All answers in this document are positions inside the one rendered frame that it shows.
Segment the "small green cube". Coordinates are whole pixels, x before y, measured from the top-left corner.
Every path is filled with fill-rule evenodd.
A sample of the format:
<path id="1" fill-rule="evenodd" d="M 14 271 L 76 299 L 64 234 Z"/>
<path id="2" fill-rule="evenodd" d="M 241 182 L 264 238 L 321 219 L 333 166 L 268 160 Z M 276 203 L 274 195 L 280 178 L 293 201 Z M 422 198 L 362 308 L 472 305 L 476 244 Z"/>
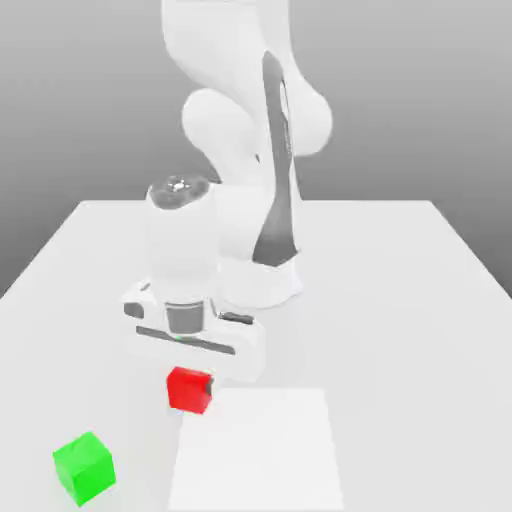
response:
<path id="1" fill-rule="evenodd" d="M 59 482 L 78 507 L 117 481 L 112 454 L 92 431 L 58 448 L 52 457 Z"/>

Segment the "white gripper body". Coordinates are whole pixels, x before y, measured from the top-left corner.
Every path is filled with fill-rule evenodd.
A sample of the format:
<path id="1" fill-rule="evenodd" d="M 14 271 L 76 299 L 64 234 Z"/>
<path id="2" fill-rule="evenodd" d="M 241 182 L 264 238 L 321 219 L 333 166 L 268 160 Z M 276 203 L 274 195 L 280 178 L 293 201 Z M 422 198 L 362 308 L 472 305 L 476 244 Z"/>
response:
<path id="1" fill-rule="evenodd" d="M 208 316 L 201 331 L 178 333 L 161 318 L 127 322 L 127 348 L 160 366 L 202 371 L 216 380 L 256 381 L 265 367 L 265 329 Z"/>

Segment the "small red cube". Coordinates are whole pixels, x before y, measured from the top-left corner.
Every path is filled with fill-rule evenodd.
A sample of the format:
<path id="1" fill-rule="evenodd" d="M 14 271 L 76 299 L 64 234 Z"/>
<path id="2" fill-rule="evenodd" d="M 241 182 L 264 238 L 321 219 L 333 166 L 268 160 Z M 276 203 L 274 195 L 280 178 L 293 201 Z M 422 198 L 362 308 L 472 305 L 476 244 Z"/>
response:
<path id="1" fill-rule="evenodd" d="M 210 375 L 202 371 L 175 367 L 166 379 L 170 407 L 203 414 L 212 400 L 205 391 Z"/>

